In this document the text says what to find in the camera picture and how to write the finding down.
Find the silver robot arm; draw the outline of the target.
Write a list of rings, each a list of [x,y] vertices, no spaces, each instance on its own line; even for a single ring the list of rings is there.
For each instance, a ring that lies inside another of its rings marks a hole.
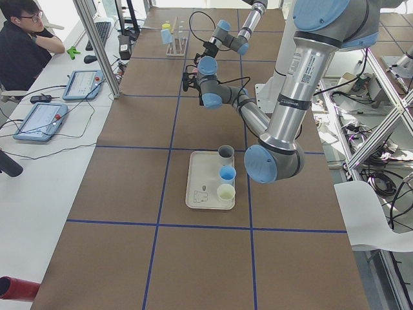
[[[338,50],[359,50],[377,41],[383,3],[296,1],[290,7],[295,49],[271,116],[260,110],[243,88],[226,86],[217,79],[219,48],[245,54],[249,39],[267,8],[266,1],[252,1],[251,5],[237,36],[230,35],[226,21],[217,24],[197,64],[196,84],[206,108],[232,105],[257,136],[258,143],[245,152],[245,168],[254,181],[272,183],[291,178],[302,170],[304,153],[296,136],[319,80]]]
[[[257,24],[267,10],[268,1],[253,0],[245,1],[245,3],[251,5],[251,10],[237,36],[230,34],[231,26],[229,22],[220,20],[217,23],[211,38],[203,43],[205,49],[201,54],[201,57],[210,56],[215,58],[222,45],[229,50],[237,52],[241,56],[246,54],[249,49],[248,42]]]

